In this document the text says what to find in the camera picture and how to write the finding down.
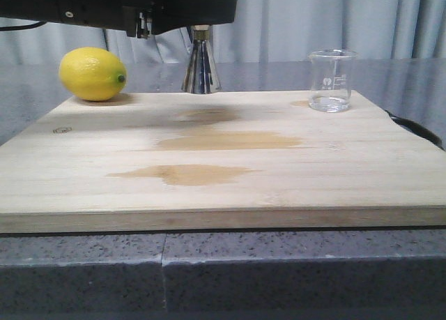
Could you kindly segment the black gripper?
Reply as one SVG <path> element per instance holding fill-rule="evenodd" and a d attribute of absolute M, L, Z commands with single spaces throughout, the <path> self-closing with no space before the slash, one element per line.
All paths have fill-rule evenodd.
<path fill-rule="evenodd" d="M 1 16 L 92 26 L 147 38 L 235 20 L 237 0 L 1 0 Z"/>

